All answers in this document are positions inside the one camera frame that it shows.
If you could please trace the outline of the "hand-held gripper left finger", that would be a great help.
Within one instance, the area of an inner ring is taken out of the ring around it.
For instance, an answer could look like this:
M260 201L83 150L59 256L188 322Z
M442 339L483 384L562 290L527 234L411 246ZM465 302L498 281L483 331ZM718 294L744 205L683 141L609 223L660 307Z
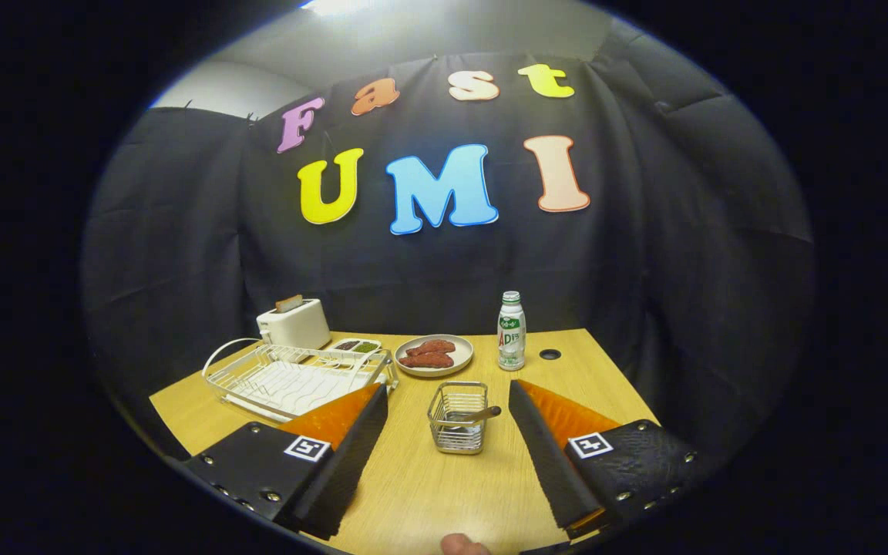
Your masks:
M261 519L330 540L387 418L387 387L372 383L280 426L248 422L182 467Z

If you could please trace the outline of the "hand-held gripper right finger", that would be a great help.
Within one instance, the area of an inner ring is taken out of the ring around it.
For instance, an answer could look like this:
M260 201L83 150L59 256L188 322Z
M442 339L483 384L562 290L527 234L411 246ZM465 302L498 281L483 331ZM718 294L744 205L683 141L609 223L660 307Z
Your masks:
M620 424L520 379L509 384L508 407L570 538L622 530L700 482L698 450L651 419Z

